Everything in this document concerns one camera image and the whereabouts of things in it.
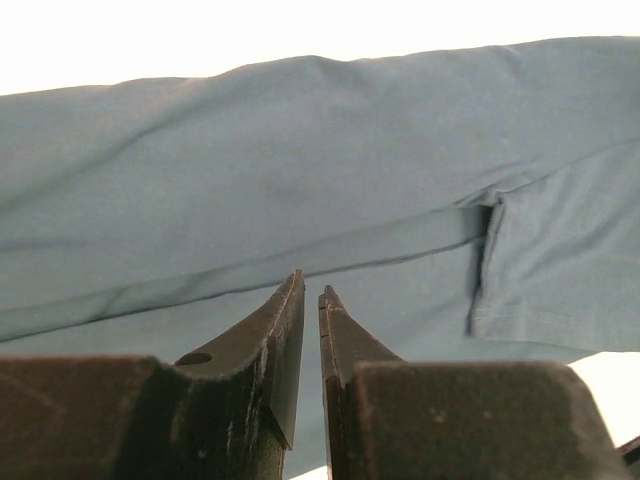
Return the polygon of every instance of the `screw hole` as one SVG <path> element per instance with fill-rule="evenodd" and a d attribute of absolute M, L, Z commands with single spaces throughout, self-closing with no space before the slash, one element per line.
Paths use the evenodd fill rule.
<path fill-rule="evenodd" d="M 211 355 L 204 352 L 187 353 L 176 362 L 176 365 L 200 365 L 211 361 Z"/>

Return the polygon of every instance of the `blue-gray cloth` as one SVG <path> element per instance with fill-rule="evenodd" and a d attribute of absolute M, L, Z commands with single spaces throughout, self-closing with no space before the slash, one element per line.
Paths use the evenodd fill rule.
<path fill-rule="evenodd" d="M 0 353 L 173 361 L 294 268 L 408 360 L 640 349 L 640 38 L 0 97 Z"/>

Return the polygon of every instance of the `white background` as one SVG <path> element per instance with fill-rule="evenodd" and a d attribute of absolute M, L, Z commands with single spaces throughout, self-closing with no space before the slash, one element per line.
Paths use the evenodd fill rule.
<path fill-rule="evenodd" d="M 585 35 L 640 35 L 640 1 L 0 0 L 0 95 Z"/>

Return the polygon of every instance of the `dark object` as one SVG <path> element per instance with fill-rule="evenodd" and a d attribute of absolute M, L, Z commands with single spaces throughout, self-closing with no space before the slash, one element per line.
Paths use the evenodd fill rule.
<path fill-rule="evenodd" d="M 406 363 L 320 297 L 333 480 L 630 479 L 564 365 Z"/>
<path fill-rule="evenodd" d="M 175 366 L 0 360 L 0 478 L 279 479 L 293 441 L 304 283 Z"/>

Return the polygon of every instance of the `white surface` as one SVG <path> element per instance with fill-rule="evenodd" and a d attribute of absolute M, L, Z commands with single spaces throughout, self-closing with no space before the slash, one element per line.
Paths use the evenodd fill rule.
<path fill-rule="evenodd" d="M 348 60 L 552 37 L 640 35 L 608 0 L 4 0 L 0 95 L 211 76 L 297 55 Z"/>
<path fill-rule="evenodd" d="M 603 352 L 570 367 L 589 386 L 616 447 L 640 436 L 640 353 Z M 294 480 L 326 479 L 322 467 Z"/>

